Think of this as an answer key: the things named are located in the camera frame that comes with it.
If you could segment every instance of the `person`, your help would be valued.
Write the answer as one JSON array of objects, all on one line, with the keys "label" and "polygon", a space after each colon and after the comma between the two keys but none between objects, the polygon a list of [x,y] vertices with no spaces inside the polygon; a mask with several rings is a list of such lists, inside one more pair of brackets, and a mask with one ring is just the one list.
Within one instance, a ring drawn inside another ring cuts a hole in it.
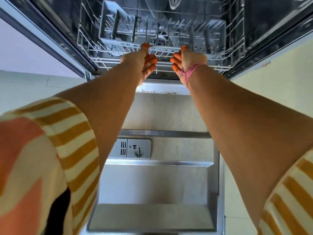
[{"label": "person", "polygon": [[[79,234],[136,87],[156,67],[148,49],[1,116],[0,234]],[[226,80],[202,53],[182,47],[171,62],[258,234],[313,234],[313,119]]]}]

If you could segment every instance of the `right arm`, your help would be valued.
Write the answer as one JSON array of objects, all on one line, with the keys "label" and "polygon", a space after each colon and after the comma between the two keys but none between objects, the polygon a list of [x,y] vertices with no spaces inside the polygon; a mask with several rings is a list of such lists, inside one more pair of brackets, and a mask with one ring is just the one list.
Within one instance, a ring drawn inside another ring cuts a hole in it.
[{"label": "right arm", "polygon": [[[187,61],[194,54],[182,54],[185,69],[195,64]],[[257,226],[276,184],[312,148],[313,119],[228,81],[206,65],[193,72],[188,89]]]}]

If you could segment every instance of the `forearm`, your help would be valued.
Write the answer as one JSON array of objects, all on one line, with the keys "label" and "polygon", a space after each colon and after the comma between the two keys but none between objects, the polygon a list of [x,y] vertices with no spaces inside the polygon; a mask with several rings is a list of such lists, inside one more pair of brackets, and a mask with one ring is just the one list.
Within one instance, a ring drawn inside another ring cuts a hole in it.
[{"label": "forearm", "polygon": [[207,66],[195,70],[188,88],[257,225],[276,183],[313,146],[313,119]]},{"label": "forearm", "polygon": [[97,79],[57,94],[76,104],[88,118],[96,135],[100,170],[134,100],[140,74],[133,64],[124,62]]}]

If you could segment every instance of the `dishwasher rack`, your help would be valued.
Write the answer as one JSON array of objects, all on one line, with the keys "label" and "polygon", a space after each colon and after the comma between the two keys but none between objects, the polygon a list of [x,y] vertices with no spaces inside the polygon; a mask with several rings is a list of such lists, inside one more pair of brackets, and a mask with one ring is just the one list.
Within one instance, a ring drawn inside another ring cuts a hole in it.
[{"label": "dishwasher rack", "polygon": [[244,57],[244,0],[182,0],[180,5],[197,2],[204,9],[200,13],[152,10],[138,2],[121,7],[108,0],[81,0],[77,44],[98,68],[112,68],[143,42],[159,59],[156,73],[173,72],[169,60],[182,45],[204,53],[208,65],[221,73]]}]

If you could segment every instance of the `pink bracelet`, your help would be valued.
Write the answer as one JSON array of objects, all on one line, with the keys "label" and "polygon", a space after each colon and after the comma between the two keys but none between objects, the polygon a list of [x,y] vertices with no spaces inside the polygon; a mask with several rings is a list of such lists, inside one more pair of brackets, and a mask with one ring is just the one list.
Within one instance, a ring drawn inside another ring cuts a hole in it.
[{"label": "pink bracelet", "polygon": [[190,78],[190,76],[193,74],[193,72],[200,66],[202,65],[206,65],[205,63],[197,63],[195,65],[192,65],[189,67],[189,69],[187,70],[187,72],[184,72],[183,70],[179,70],[179,74],[182,74],[185,76],[186,78],[186,87],[188,88],[188,79]]}]

